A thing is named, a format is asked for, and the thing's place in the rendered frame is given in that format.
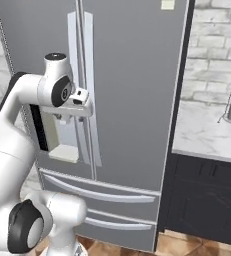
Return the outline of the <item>low grey fridge drawer front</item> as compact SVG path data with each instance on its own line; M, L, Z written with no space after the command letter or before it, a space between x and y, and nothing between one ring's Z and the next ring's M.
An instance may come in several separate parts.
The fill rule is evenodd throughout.
M75 232L80 236L110 243L120 247L147 252L154 251L156 227L153 223L141 221L140 219L131 219L118 215L104 214L94 210L89 210L87 212L87 217L115 223L140 223L151 225L150 230L124 231L100 228L84 222L75 228Z

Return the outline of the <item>pale yellow fridge sticker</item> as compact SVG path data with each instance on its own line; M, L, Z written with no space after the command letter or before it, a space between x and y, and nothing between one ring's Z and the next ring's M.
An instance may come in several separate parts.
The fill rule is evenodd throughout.
M162 10L173 10L175 7L175 0L161 0Z

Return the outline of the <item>tall grey fridge drawer front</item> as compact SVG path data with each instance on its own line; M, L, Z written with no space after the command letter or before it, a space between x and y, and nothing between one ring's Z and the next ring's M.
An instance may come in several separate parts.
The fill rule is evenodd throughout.
M40 174L42 175L43 186L46 190L63 192L67 194L73 194L82 197L89 209L102 211L110 214L125 216L129 218L142 219L146 221L155 221L157 218L158 207L159 207L159 195L156 193L147 193L137 190L130 190L128 188L119 189L112 185L105 185L100 182L90 181L84 178L77 178L75 176L69 176L60 174L54 171L41 169ZM120 203L120 202L107 202L101 200L95 200L87 198L85 196L78 195L74 192L68 192L56 185L49 182L44 174L58 178L59 180L66 182L70 185L87 189L90 191L115 194L115 195L147 195L155 197L154 202L151 203Z

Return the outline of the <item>black base cupboards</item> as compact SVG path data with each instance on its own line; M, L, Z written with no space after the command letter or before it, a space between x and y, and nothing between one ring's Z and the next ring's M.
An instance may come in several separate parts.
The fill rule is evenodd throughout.
M231 245L231 163L169 154L158 229Z

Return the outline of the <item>grey fridge door with dispenser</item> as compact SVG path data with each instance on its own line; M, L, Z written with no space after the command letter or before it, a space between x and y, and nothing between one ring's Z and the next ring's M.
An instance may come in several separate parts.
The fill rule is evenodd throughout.
M85 11L82 0L0 0L0 33L12 73L24 71L42 74L45 70L44 56L48 53L63 53L70 63L67 15L71 12L76 12L79 88L76 88L70 100L75 105L83 105L91 97L86 85ZM62 119L68 120L67 125L61 125L60 120L56 120L59 140L78 148L78 161L70 163L51 159L40 149L30 106L24 106L22 113L24 123L36 142L38 168L94 179L96 164L90 129L91 116L83 117L90 164L81 161L78 148L75 118L82 116L62 115Z

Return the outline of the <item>plain grey fridge door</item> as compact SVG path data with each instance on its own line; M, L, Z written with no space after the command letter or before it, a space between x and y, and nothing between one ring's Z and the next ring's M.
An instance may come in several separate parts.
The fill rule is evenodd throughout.
M189 0L83 0L93 14L98 180L161 187Z

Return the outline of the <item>fridge water dispenser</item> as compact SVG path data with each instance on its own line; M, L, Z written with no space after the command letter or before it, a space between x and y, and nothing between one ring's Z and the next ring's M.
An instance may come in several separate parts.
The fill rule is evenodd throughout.
M65 145L59 140L56 118L51 113L42 111L42 107L30 106L39 147L51 159L76 163L79 152L76 146Z

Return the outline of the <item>grey steel fridge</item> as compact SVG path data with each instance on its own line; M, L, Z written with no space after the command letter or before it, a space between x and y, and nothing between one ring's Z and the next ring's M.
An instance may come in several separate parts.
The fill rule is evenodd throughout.
M70 60L91 106L78 117L25 107L43 189L85 200L81 236L153 251L176 90L195 0L0 0L12 72Z

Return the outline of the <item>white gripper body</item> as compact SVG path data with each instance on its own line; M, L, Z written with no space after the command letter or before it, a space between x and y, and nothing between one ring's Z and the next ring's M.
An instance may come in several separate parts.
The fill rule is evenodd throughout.
M93 115L93 106L90 99L83 105L75 105L69 100L60 107L42 107L42 111L51 114L90 117Z

